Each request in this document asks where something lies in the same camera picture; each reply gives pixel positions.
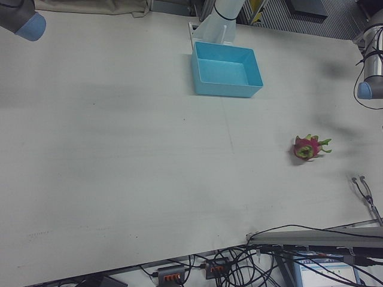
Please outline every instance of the metal frame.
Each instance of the metal frame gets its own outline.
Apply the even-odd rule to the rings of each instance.
[[[365,236],[383,236],[383,227],[336,229]],[[254,236],[251,244],[294,245],[294,246],[337,246],[345,248],[383,248],[383,240],[371,237],[357,237],[339,233],[315,230],[267,232]]]

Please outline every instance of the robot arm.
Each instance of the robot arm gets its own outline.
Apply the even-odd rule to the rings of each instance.
[[[383,99],[383,10],[364,30],[364,82],[358,86],[359,99]]]
[[[45,18],[35,12],[34,0],[0,0],[0,26],[30,41],[40,39]]]

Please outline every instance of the black cable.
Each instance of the black cable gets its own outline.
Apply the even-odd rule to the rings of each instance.
[[[145,274],[146,274],[147,276],[149,276],[149,277],[153,277],[153,275],[150,274],[148,271],[146,271],[141,265],[139,265],[139,268],[141,268],[141,270],[142,270],[143,272],[145,272]]]
[[[354,286],[354,287],[362,287],[362,286],[363,286],[363,285],[358,284],[358,283],[349,283],[349,282],[346,282],[346,281],[339,280],[339,279],[337,279],[337,278],[328,276],[328,275],[326,275],[326,274],[324,274],[324,273],[321,273],[321,272],[319,272],[319,271],[317,271],[317,270],[315,270],[315,269],[313,269],[313,268],[307,266],[306,264],[301,263],[299,260],[305,259],[304,257],[303,257],[302,259],[300,259],[300,258],[298,258],[298,259],[292,259],[292,258],[288,258],[288,257],[283,257],[283,256],[278,255],[278,254],[274,254],[274,255],[277,256],[277,257],[280,257],[280,258],[282,258],[282,259],[286,259],[286,260],[295,262],[296,264],[301,265],[301,266],[304,266],[305,268],[307,268],[308,270],[311,270],[311,271],[315,272],[316,274],[319,274],[319,275],[321,275],[321,276],[323,276],[323,277],[326,277],[326,278],[331,279],[331,280],[333,280],[333,281],[339,282],[339,283],[341,283],[341,284],[348,285],[348,286]]]
[[[304,254],[298,254],[296,252],[291,252],[291,251],[283,251],[284,253],[290,253],[290,254],[295,254],[295,255],[298,255],[300,257],[303,257],[304,259],[310,259],[312,261],[312,259],[323,259],[323,258],[328,258],[328,259],[332,259],[332,260],[336,260],[336,261],[339,261],[339,262],[343,262],[343,257],[342,258],[339,258],[339,257],[333,257],[333,256],[324,256],[324,255],[304,255]],[[383,262],[377,262],[377,261],[374,261],[374,260],[371,260],[371,259],[367,259],[367,258],[363,258],[365,260],[365,263],[369,263],[369,265],[364,265],[364,266],[371,266],[373,265],[374,263],[381,263],[383,265]],[[350,263],[346,263],[347,265],[351,266],[352,268],[355,268],[356,270],[364,273],[365,275],[369,276],[370,278],[372,278],[373,280],[376,280],[378,283],[382,284],[383,285],[383,281],[381,281],[380,279],[378,279],[377,277],[375,277],[374,275],[368,273],[367,271],[364,271],[363,269],[359,268],[358,266],[356,266],[355,264],[350,264]]]
[[[287,251],[284,251],[284,253],[285,253],[285,254],[290,254],[290,255],[295,255],[295,256],[302,256],[302,257],[303,257],[303,255],[298,254],[298,253],[294,253],[294,252],[287,252]],[[321,265],[320,263],[314,261],[314,260],[311,259],[310,257],[305,257],[305,259],[310,260],[311,262],[313,262],[313,263],[316,264],[317,266],[321,267],[321,268],[322,268],[323,270],[325,270],[326,272],[331,273],[331,274],[334,274],[336,277],[338,277],[338,278],[340,278],[340,279],[342,279],[342,280],[346,280],[346,281],[348,281],[348,282],[350,282],[350,283],[353,283],[351,280],[349,280],[349,279],[347,279],[347,278],[344,278],[344,277],[342,277],[341,275],[336,274],[335,272],[329,270],[328,268],[326,268],[325,266]]]
[[[229,249],[233,249],[233,248],[223,249],[223,250],[221,250],[216,256],[221,255],[221,256],[223,257],[222,252],[227,251],[227,250],[229,250]],[[248,251],[247,248],[244,248],[243,250],[241,250],[241,253],[240,253],[236,258],[233,259],[233,261],[232,261],[232,265],[235,265],[236,262],[238,263],[238,262],[241,262],[241,261],[243,261],[243,260],[246,260],[246,259],[249,257],[249,255],[246,254],[247,251]],[[235,269],[234,269],[234,270],[231,269],[231,270],[229,270],[229,274],[228,274],[228,276],[227,276],[227,278],[226,278],[226,280],[228,281],[228,284],[229,284],[229,285],[232,285],[232,286],[234,286],[234,287],[244,287],[244,286],[251,285],[251,284],[257,282],[259,279],[262,279],[262,278],[266,277],[266,278],[265,278],[266,280],[260,285],[260,286],[262,286],[262,285],[265,284],[265,282],[267,282],[267,279],[268,279],[268,277],[270,276],[271,271],[272,271],[273,269],[277,268],[277,266],[274,266],[274,267],[270,268],[269,270],[266,270],[266,271],[263,272],[263,273],[259,272],[256,268],[254,268],[254,266],[250,266],[250,265],[240,266],[239,268],[252,268],[252,270],[253,270],[253,275],[250,276],[250,279],[249,279],[248,282],[246,282],[246,283],[244,283],[244,284],[241,284],[241,285],[238,285],[238,284],[236,284],[236,280],[235,280],[235,272],[236,272],[236,270],[235,270]],[[260,276],[258,276],[257,278],[254,278],[256,272],[260,273]]]
[[[152,281],[152,283],[154,285],[157,286],[157,284],[155,284],[155,282],[153,281],[153,277],[154,277],[154,274],[150,274],[148,271],[146,271],[141,265],[138,266],[147,276],[149,276],[150,280]]]
[[[378,39],[377,39],[377,45],[376,45],[376,49],[375,49],[375,50],[378,51],[378,48],[379,48],[379,38],[380,38],[382,32],[383,32],[383,28],[380,28],[379,30],[377,30],[376,33],[374,34],[374,36],[372,37],[370,43],[368,43],[368,45],[366,46],[366,49],[365,49],[365,51],[364,51],[363,59],[359,62],[359,63],[363,63],[363,67],[362,67],[362,69],[361,69],[361,71],[360,71],[360,74],[359,74],[359,76],[357,77],[357,79],[356,79],[356,81],[355,81],[355,85],[354,85],[354,99],[355,99],[355,101],[356,101],[359,105],[361,105],[361,106],[363,106],[363,107],[365,107],[365,108],[367,108],[367,109],[372,109],[372,110],[375,110],[375,111],[376,111],[376,110],[379,110],[379,109],[383,109],[383,108],[373,108],[373,107],[371,107],[371,106],[366,106],[365,104],[361,103],[361,102],[357,99],[357,96],[356,96],[356,94],[355,94],[355,88],[356,88],[356,86],[357,86],[357,84],[358,84],[358,80],[359,80],[360,76],[362,75],[362,73],[363,73],[363,71],[364,71],[364,61],[369,57],[368,55],[366,56],[367,50],[368,50],[368,48],[370,47],[370,45],[372,44],[372,42],[373,42],[373,40],[375,39],[375,37],[377,36],[377,34],[379,33],[379,35],[378,35]]]
[[[357,87],[358,80],[359,80],[360,76],[362,75],[363,71],[364,71],[364,65],[363,65],[363,67],[362,67],[362,69],[361,69],[361,71],[360,71],[360,73],[359,73],[359,76],[357,77],[357,79],[356,79],[356,81],[355,81],[355,85],[354,85],[354,99],[357,101],[357,103],[358,103],[359,105],[361,105],[361,106],[363,106],[363,107],[365,107],[365,108],[367,108],[367,109],[373,109],[373,110],[383,109],[383,108],[373,108],[373,107],[371,107],[371,106],[366,106],[365,104],[363,104],[361,101],[359,101],[359,100],[357,99],[357,96],[356,96],[356,94],[355,94],[355,88]]]
[[[16,6],[8,5],[8,4],[4,4],[4,3],[0,3],[0,6],[7,7],[7,8],[20,8],[21,6],[24,5],[24,1],[25,0],[20,0],[19,4],[17,4]]]
[[[307,227],[307,226],[298,225],[298,224],[287,224],[287,225],[282,225],[282,226],[279,226],[279,227],[273,227],[273,228],[270,228],[270,229],[267,229],[267,230],[263,230],[263,231],[254,233],[247,240],[247,245],[250,244],[250,241],[251,241],[251,239],[253,239],[254,236],[257,236],[259,234],[262,234],[262,233],[265,233],[265,232],[268,232],[268,231],[285,228],[285,227],[300,227],[300,228],[304,228],[304,229],[315,230],[315,231],[323,231],[323,232],[328,232],[328,233],[338,233],[338,234],[349,235],[349,236],[356,236],[356,237],[383,239],[383,236],[354,234],[354,233],[338,231],[338,230],[326,230],[326,229],[320,229],[320,228],[314,228],[314,227]]]

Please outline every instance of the cable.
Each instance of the cable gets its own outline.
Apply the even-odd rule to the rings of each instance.
[[[313,269],[313,268],[307,266],[307,265],[304,264],[304,263],[301,263],[299,260],[306,259],[305,257],[303,257],[303,258],[298,258],[298,259],[292,259],[292,258],[288,258],[288,257],[283,257],[283,256],[281,256],[281,255],[277,255],[277,254],[274,254],[274,255],[277,256],[277,257],[280,257],[280,258],[282,258],[282,259],[286,259],[286,260],[295,262],[296,264],[301,265],[301,266],[304,266],[305,268],[307,268],[308,270],[311,270],[311,271],[315,272],[316,274],[319,274],[319,275],[321,275],[321,276],[323,276],[323,277],[326,277],[326,278],[328,278],[328,279],[337,281],[337,282],[342,283],[342,284],[344,284],[344,285],[355,286],[355,287],[362,287],[362,286],[363,286],[363,285],[358,284],[358,283],[354,283],[354,282],[349,283],[349,282],[345,282],[345,281],[339,280],[339,279],[337,279],[337,278],[328,276],[328,275],[326,275],[326,274],[324,274],[324,273],[321,273],[321,272],[319,272],[319,271],[317,271],[317,270],[315,270],[315,269]]]
[[[146,274],[147,276],[149,276],[149,278],[150,278],[150,280],[152,281],[152,283],[153,283],[154,285],[157,286],[157,284],[155,284],[155,282],[153,281],[154,273],[150,274],[150,273],[149,273],[148,271],[146,271],[141,265],[139,265],[138,267],[139,267],[143,272],[145,272],[145,274]]]
[[[356,79],[356,81],[355,81],[355,85],[354,85],[354,99],[357,101],[357,103],[358,103],[359,105],[361,105],[361,106],[363,106],[363,107],[365,107],[365,108],[367,108],[367,109],[373,109],[373,110],[383,109],[383,108],[373,108],[373,107],[371,107],[371,106],[366,106],[365,104],[361,103],[361,102],[357,99],[357,96],[356,96],[356,94],[355,94],[355,88],[357,87],[358,80],[359,80],[360,76],[362,75],[363,71],[364,71],[364,64],[363,64],[363,67],[362,67],[362,69],[361,69],[361,71],[360,71],[359,76],[357,77],[357,79]]]
[[[300,227],[304,229],[309,229],[309,230],[315,230],[315,231],[323,231],[323,232],[328,232],[328,233],[338,233],[338,234],[344,234],[344,235],[349,235],[349,236],[356,236],[356,237],[364,237],[364,238],[377,238],[377,239],[383,239],[383,236],[376,236],[376,235],[363,235],[363,234],[354,234],[354,233],[349,233],[349,232],[344,232],[344,231],[338,231],[338,230],[326,230],[326,229],[320,229],[320,228],[314,228],[314,227],[308,227],[304,225],[298,225],[298,224],[287,224],[287,225],[282,225],[279,227],[273,227],[267,230],[263,230],[257,233],[254,233],[253,235],[250,236],[250,238],[247,240],[247,245],[250,244],[251,239],[253,239],[254,236],[257,236],[259,234],[276,230],[276,229],[281,229],[285,227]]]
[[[24,1],[25,0],[20,0],[19,4],[17,4],[16,6],[8,5],[8,4],[4,4],[4,3],[0,3],[0,6],[7,7],[7,8],[20,8],[21,6],[24,5]]]
[[[371,106],[366,106],[365,104],[361,103],[361,102],[357,99],[357,96],[356,96],[356,94],[355,94],[355,88],[356,88],[356,86],[357,86],[357,84],[358,84],[358,80],[359,80],[360,76],[362,75],[362,73],[363,73],[363,71],[364,71],[364,62],[366,61],[366,59],[369,57],[369,54],[370,54],[370,53],[369,53],[369,54],[366,56],[367,50],[368,50],[368,48],[370,47],[370,45],[372,44],[373,40],[375,39],[375,37],[377,36],[378,33],[379,33],[379,35],[378,35],[378,39],[377,39],[376,48],[375,48],[375,47],[373,47],[373,48],[374,48],[376,51],[380,51],[380,50],[379,50],[379,39],[380,39],[380,36],[381,36],[382,32],[383,32],[383,28],[378,29],[378,30],[376,31],[376,33],[374,34],[374,36],[372,37],[371,41],[370,41],[370,42],[368,43],[368,45],[366,46],[365,51],[364,51],[364,55],[363,55],[363,59],[359,62],[359,63],[363,63],[363,67],[362,67],[362,69],[361,69],[361,71],[360,71],[360,74],[359,74],[359,76],[357,77],[357,79],[356,79],[356,81],[355,81],[355,85],[354,85],[354,99],[355,99],[355,101],[356,101],[359,105],[361,105],[361,106],[363,106],[363,107],[365,107],[365,108],[367,108],[367,109],[372,109],[372,110],[379,110],[379,109],[383,109],[383,108],[373,108],[373,107],[371,107]],[[379,58],[380,58],[380,60],[383,62],[383,58],[382,58],[382,56],[381,56],[380,54],[379,54]]]
[[[303,256],[303,255],[301,255],[301,254],[294,253],[294,252],[286,252],[286,251],[284,251],[284,253],[285,253],[285,254],[290,254],[290,255],[295,255],[295,256]],[[348,281],[348,282],[350,282],[350,283],[353,283],[351,280],[349,280],[349,279],[347,279],[347,278],[344,278],[344,277],[342,277],[341,275],[336,274],[335,272],[329,270],[328,268],[326,268],[325,266],[321,265],[320,263],[314,261],[312,258],[310,258],[310,257],[304,257],[304,258],[310,260],[311,262],[313,262],[313,263],[316,264],[317,266],[321,267],[321,268],[322,268],[323,270],[325,270],[326,272],[331,273],[331,274],[335,275],[336,277],[338,277],[338,278],[340,278],[340,279],[343,279],[343,280],[346,280],[346,281]]]

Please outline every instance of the robotic arm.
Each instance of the robotic arm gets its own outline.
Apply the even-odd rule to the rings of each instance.
[[[229,4],[236,5],[236,8],[231,7]],[[239,13],[242,7],[243,1],[230,1],[219,0],[216,6],[219,6],[221,11],[225,11],[226,14],[232,12],[233,18]],[[224,20],[225,17],[218,17],[213,11],[210,18],[217,18],[218,20]],[[201,38],[206,35],[206,26],[208,24],[214,24],[215,19],[206,19],[199,29],[194,33],[193,37],[197,34],[201,34]],[[38,40],[45,31],[46,22],[43,16],[35,12],[34,0],[0,0],[0,26],[15,33],[30,41]],[[358,86],[358,98],[359,99],[383,99],[383,9],[378,11],[369,22],[368,26],[364,30],[363,39],[365,41],[364,48],[364,81]]]
[[[383,99],[383,10],[364,30],[364,82],[358,86],[359,99]]]
[[[0,26],[30,41],[40,39],[45,18],[35,12],[34,0],[0,0]]]

